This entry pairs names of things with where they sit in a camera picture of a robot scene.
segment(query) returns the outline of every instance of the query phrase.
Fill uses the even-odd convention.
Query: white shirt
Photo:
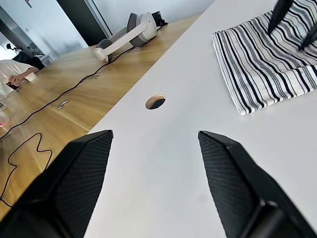
[[[29,64],[19,63],[12,59],[0,60],[0,100],[5,98],[12,88],[6,85],[11,75],[19,75],[32,68]]]

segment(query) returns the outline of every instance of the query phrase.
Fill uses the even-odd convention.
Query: person's hand
[[[14,86],[20,86],[24,76],[22,75],[11,75],[9,77],[9,82]]]

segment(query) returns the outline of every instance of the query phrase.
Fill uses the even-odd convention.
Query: wooden tabletop
[[[43,138],[39,150],[52,150],[53,160],[69,141],[87,134],[196,19],[191,17],[164,26],[144,47],[132,49],[121,56],[3,138],[0,141],[0,193],[13,169],[8,164],[8,157],[20,144],[40,132]],[[103,65],[105,62],[95,57],[93,48],[63,55],[41,70],[32,82],[12,92],[6,100],[6,113],[11,121],[5,128],[0,128],[0,137]],[[62,109],[57,109],[64,100],[69,102]],[[15,203],[43,171],[49,159],[49,152],[36,151],[39,139],[39,135],[35,136],[10,158],[18,168],[13,172],[3,196],[8,204]],[[0,219],[8,210],[9,207],[0,202]]]

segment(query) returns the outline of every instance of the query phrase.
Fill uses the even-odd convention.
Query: white wall
[[[44,54],[53,59],[63,53],[87,47],[56,0],[0,0],[1,7]]]
[[[160,11],[167,22],[202,13],[214,0],[94,0],[112,33],[127,25],[131,12]]]
[[[6,45],[11,42],[0,32],[0,60],[9,60],[16,57],[15,51],[7,50]]]

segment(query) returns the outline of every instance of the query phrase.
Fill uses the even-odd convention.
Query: striped towel
[[[313,0],[296,0],[266,34],[272,12],[215,32],[213,46],[238,111],[245,115],[317,88],[317,44],[298,47],[316,22]]]

